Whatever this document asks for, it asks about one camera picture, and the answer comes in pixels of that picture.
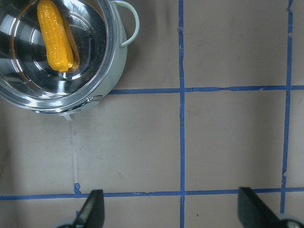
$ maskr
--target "floor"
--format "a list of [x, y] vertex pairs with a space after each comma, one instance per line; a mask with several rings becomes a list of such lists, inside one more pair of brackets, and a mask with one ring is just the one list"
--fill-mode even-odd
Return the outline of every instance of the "floor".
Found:
[[304, 1], [128, 2], [141, 31], [101, 105], [67, 122], [0, 101], [1, 227], [104, 189], [106, 228], [240, 228], [239, 186], [304, 221]]

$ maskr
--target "stainless steel pot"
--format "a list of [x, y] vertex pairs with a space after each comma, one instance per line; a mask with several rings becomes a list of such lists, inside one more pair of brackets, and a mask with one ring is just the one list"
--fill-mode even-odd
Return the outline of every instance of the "stainless steel pot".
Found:
[[[53, 0], [73, 32], [81, 58], [73, 73], [52, 70], [38, 19], [38, 0], [0, 0], [0, 96], [38, 113], [69, 114], [97, 105], [118, 82], [127, 46], [139, 32], [133, 6], [121, 0]], [[117, 7], [135, 17], [126, 40]]]

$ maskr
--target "yellow corn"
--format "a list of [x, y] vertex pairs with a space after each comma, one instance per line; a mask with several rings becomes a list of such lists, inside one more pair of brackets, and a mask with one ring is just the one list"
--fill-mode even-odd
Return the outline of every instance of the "yellow corn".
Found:
[[53, 70], [67, 72], [74, 64], [74, 57], [58, 8], [52, 0], [40, 0], [37, 13], [48, 64]]

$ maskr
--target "pot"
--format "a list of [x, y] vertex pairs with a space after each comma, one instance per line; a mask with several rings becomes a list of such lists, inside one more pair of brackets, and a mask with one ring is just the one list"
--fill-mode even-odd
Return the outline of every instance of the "pot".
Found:
[[[70, 120], [70, 114], [99, 104], [117, 84], [127, 46], [139, 32], [138, 14], [122, 0], [53, 0], [69, 22], [80, 54], [79, 68], [62, 74], [47, 62], [38, 1], [0, 0], [0, 96], [36, 113]], [[135, 18], [128, 40], [118, 6]]]

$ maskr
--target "corn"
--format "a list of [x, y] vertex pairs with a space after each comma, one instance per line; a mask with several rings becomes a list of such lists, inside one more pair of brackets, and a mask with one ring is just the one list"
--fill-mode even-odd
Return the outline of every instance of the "corn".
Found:
[[53, 70], [67, 72], [74, 64], [74, 57], [58, 8], [52, 0], [40, 0], [37, 13], [48, 64]]

